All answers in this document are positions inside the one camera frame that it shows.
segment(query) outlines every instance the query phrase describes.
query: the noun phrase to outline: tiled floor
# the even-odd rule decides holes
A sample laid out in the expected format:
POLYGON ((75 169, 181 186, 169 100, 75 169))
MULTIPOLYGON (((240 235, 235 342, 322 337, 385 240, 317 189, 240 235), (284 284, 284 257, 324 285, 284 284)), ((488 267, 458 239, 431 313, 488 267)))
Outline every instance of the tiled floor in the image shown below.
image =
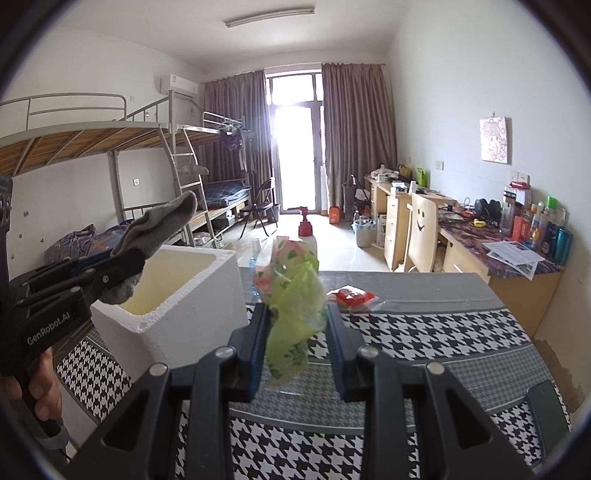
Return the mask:
MULTIPOLYGON (((378 247, 359 248, 355 244, 355 236, 348 222, 340 225, 331 225, 328 217, 320 215, 308 216, 314 229, 314 236, 318 243, 318 260, 321 270, 341 271, 374 271, 386 272, 388 267, 384 260, 384 251, 378 247)), ((276 235, 297 236, 301 215, 281 215, 279 228, 276 235)), ((239 239, 242 231, 242 223, 234 226, 224 234, 223 243, 226 248, 235 250, 238 254, 238 264, 247 267, 252 255, 252 240, 261 239, 267 241, 267 236, 260 223, 253 230, 251 222, 246 227, 242 239, 239 239)), ((267 232, 275 231, 275 224, 265 224, 267 232)))

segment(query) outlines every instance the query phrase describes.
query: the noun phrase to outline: air conditioner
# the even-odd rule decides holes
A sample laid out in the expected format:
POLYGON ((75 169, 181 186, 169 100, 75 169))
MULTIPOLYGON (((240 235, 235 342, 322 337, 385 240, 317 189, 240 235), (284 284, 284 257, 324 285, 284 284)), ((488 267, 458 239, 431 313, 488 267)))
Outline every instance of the air conditioner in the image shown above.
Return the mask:
POLYGON ((195 98, 198 95, 199 84, 177 75, 166 75, 160 79, 160 93, 168 95, 170 90, 195 98))

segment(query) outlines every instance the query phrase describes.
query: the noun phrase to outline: bolt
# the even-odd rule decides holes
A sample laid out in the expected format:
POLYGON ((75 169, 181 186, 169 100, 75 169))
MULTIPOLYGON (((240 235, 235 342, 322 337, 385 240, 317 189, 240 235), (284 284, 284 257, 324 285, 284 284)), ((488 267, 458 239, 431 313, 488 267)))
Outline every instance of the bolt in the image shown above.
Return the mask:
POLYGON ((445 371, 445 367, 439 362, 429 362, 427 364, 427 370, 433 375, 441 375, 445 371))
POLYGON ((216 357, 220 360, 226 360, 236 355, 236 349, 230 345, 224 345, 216 349, 216 357))
POLYGON ((168 367, 164 364, 154 364, 150 367, 150 375, 153 377, 161 377, 166 373, 168 367))
POLYGON ((367 360, 371 360, 372 358, 376 358, 379 354, 379 350, 371 345, 362 345, 357 350, 357 354, 366 358, 367 360))

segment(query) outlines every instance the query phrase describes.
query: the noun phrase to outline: brown curtain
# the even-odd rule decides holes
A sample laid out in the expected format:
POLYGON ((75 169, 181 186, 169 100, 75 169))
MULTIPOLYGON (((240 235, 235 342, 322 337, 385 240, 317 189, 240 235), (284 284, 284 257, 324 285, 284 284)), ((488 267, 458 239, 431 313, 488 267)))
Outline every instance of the brown curtain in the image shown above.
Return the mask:
POLYGON ((380 65, 322 65, 329 205, 343 205, 342 184, 385 164, 396 166, 394 115, 380 65))
MULTIPOLYGON (((205 84, 203 107, 206 111, 240 120, 245 117, 246 128, 252 131, 251 163, 254 171, 253 188, 271 177, 271 127, 262 70, 243 73, 205 84)), ((237 151, 229 151, 219 144, 206 146, 204 164, 209 168, 209 181, 245 178, 240 168, 237 151)))

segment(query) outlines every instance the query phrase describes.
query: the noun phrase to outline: wall picture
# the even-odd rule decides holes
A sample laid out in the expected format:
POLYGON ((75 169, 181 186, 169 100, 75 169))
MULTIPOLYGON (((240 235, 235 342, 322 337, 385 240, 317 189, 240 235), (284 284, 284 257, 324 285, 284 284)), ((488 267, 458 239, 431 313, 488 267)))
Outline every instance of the wall picture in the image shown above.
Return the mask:
POLYGON ((509 163, 507 121, 504 116, 480 120, 481 158, 495 163, 509 163))

